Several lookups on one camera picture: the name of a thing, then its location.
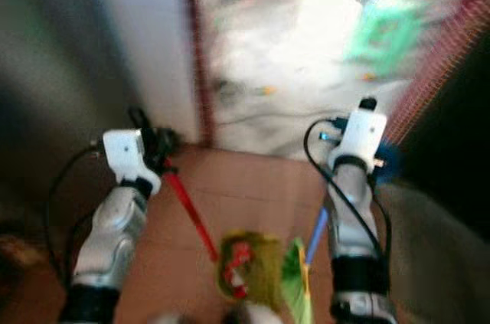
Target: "blue part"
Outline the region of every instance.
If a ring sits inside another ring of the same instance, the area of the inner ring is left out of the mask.
[[[318,138],[320,140],[330,140],[330,135],[324,132],[319,133]]]
[[[382,142],[376,151],[375,157],[383,159],[385,162],[384,167],[377,167],[373,172],[378,184],[389,182],[401,173],[401,154],[396,146]]]
[[[318,213],[318,217],[316,219],[315,229],[313,230],[313,235],[311,240],[309,241],[308,250],[306,252],[306,260],[305,263],[307,265],[311,265],[313,261],[313,257],[315,256],[316,248],[319,245],[320,238],[322,237],[322,232],[325,229],[325,226],[328,222],[328,212],[325,208],[320,209],[320,213]]]

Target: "red stick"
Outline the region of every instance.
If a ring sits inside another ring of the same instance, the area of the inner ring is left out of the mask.
[[[172,166],[170,159],[165,160],[165,166],[166,167]],[[206,228],[202,223],[201,217],[199,217],[198,211],[196,211],[194,205],[192,204],[189,194],[185,191],[185,187],[182,184],[181,179],[175,173],[172,172],[165,173],[164,177],[165,180],[170,184],[170,186],[173,187],[175,194],[177,195],[182,205],[184,205],[184,208],[189,214],[189,217],[191,218],[192,222],[196,226],[198,233],[201,235],[201,239],[204,242],[207,251],[209,252],[211,261],[215,263],[217,261],[216,249],[214,248],[213,242],[209,237],[209,233],[206,231]]]

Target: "blue stick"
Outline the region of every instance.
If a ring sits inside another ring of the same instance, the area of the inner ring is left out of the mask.
[[[325,229],[325,226],[328,222],[328,212],[322,207],[320,209],[320,213],[318,213],[318,217],[316,218],[315,229],[313,230],[312,238],[309,241],[308,250],[306,251],[306,265],[311,265],[313,261],[313,257],[315,256],[316,248],[319,245],[320,237],[322,237],[322,232]]]

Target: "green toy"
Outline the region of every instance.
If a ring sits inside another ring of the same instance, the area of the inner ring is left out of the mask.
[[[416,43],[426,7],[423,0],[369,1],[345,58],[372,62],[377,77],[393,72]]]

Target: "robotic arm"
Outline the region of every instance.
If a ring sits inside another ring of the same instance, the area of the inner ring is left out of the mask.
[[[376,100],[367,98],[351,113],[340,144],[328,164],[333,180],[343,191],[377,239],[371,213],[373,200],[368,176],[374,170],[374,155],[380,145],[387,117],[375,113]],[[387,257],[374,246],[366,228],[330,185],[330,256],[334,276],[332,315],[338,322],[396,324]]]
[[[146,224],[147,202],[161,186],[163,161],[172,150],[170,129],[154,133],[113,130],[103,145],[118,185],[93,216],[92,231],[80,249],[61,323],[110,323],[136,242]]]

